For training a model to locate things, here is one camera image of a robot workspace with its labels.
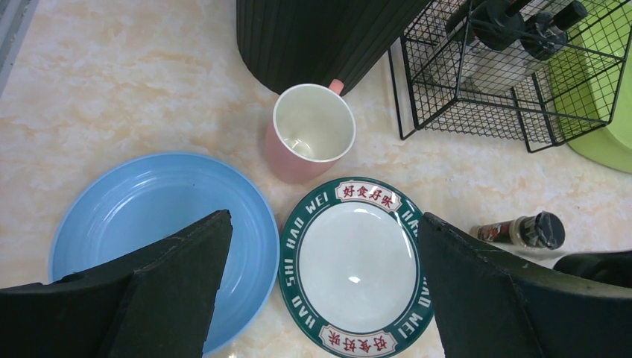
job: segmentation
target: black wire basket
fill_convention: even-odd
[[[405,132],[398,103],[401,139],[428,128],[522,140],[535,152],[612,122],[632,33],[628,0],[581,1],[588,16],[567,31],[567,43],[555,43],[561,49],[535,72],[516,53],[520,41],[504,51],[473,51],[463,36],[477,25],[472,2],[465,32],[446,32],[447,19],[466,1],[429,2],[400,37],[414,127]],[[568,3],[533,0],[521,13],[524,19],[541,10],[556,13]],[[394,75],[390,51],[389,58]],[[394,91],[397,100],[397,86]]]

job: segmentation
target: black ribbed container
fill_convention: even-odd
[[[252,74],[281,93],[296,84],[349,92],[429,0],[237,0],[237,46]]]

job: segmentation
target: pink mug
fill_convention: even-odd
[[[356,121],[340,97],[342,82],[329,88],[299,84],[276,100],[265,135],[265,158],[286,183],[304,183],[326,172],[356,140]]]

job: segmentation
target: mug handle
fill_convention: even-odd
[[[342,89],[344,88],[344,84],[342,81],[338,79],[334,79],[332,84],[329,85],[329,89],[334,91],[336,95],[340,95],[342,93]]]

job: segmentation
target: marble countertop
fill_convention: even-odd
[[[54,231],[75,197],[125,160],[192,151],[226,161],[263,191],[282,226],[318,184],[346,175],[401,189],[465,230],[548,210],[567,251],[632,248],[632,175],[567,146],[421,131],[400,141],[388,59],[344,97],[352,151],[305,185],[279,182],[262,142],[277,98],[246,69],[235,2],[40,0],[0,99],[0,287],[47,282]],[[298,329],[278,287],[214,357],[328,357]],[[401,357],[441,357],[434,321]]]

